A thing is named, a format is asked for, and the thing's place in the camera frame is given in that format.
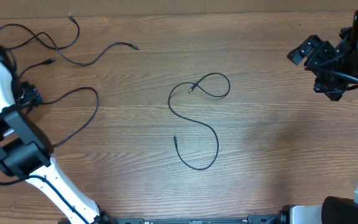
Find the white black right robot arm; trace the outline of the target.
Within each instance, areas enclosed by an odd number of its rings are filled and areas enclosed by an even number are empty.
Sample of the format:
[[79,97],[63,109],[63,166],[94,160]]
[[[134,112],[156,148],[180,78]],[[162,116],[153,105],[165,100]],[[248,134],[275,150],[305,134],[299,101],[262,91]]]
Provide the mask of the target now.
[[[338,101],[347,91],[358,90],[358,22],[344,27],[341,41],[333,46],[311,35],[290,51],[288,59],[315,74],[313,90]],[[358,179],[351,198],[327,196],[319,205],[287,205],[278,223],[358,223]]]

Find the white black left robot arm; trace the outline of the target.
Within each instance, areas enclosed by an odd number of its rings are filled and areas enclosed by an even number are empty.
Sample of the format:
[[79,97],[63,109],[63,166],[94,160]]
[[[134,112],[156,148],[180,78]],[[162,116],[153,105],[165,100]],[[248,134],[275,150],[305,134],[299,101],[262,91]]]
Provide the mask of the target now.
[[23,112],[42,103],[36,87],[18,77],[13,54],[0,46],[0,171],[13,178],[0,185],[26,181],[63,212],[67,223],[110,223],[108,214],[61,170],[54,144]]

